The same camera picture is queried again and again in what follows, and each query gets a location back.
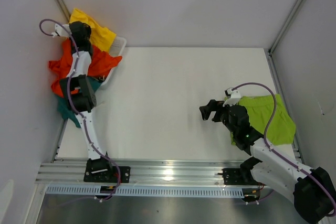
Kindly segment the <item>yellow shorts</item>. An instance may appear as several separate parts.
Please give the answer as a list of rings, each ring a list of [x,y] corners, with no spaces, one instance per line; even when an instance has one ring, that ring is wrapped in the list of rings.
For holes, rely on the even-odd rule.
[[[82,22],[90,26],[91,36],[90,42],[98,47],[101,51],[108,52],[116,38],[116,34],[107,27],[100,26],[92,17],[77,8],[74,8],[71,16],[70,23]]]

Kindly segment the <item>lime green shorts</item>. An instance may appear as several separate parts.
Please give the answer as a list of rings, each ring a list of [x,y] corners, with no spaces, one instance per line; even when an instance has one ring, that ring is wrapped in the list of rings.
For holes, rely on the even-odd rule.
[[[242,97],[236,105],[244,106],[249,122],[258,132],[266,136],[273,145],[293,143],[296,126],[286,111],[280,95]]]

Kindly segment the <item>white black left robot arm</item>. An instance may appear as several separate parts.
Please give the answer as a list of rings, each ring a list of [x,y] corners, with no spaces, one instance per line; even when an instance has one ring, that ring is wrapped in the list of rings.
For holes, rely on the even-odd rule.
[[[91,28],[82,22],[73,22],[60,26],[70,38],[71,67],[65,78],[60,80],[63,96],[81,125],[87,142],[88,158],[108,160],[107,151],[102,148],[97,138],[93,123],[93,112],[97,99],[88,79],[88,70],[92,62],[93,47],[90,42]]]

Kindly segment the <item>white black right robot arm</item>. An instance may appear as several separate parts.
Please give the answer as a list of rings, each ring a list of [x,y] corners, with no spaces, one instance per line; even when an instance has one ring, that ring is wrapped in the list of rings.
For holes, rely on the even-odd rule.
[[[264,135],[251,126],[245,107],[210,100],[200,107],[203,120],[215,113],[232,134],[234,143],[250,157],[239,168],[224,168],[226,185],[266,185],[287,198],[308,223],[318,223],[335,215],[335,187],[326,170],[311,168],[266,142]]]

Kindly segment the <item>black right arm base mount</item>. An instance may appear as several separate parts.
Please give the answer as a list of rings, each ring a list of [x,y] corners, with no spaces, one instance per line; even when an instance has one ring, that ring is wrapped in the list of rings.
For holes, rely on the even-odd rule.
[[[223,168],[217,173],[225,185],[257,186],[260,183],[253,179],[251,171],[244,168]]]

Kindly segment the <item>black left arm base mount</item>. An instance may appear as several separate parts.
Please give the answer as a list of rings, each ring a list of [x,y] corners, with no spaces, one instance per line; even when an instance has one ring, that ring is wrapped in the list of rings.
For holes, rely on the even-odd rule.
[[[128,183],[131,175],[131,167],[120,166],[120,172],[104,158],[88,159],[83,181],[87,183]]]

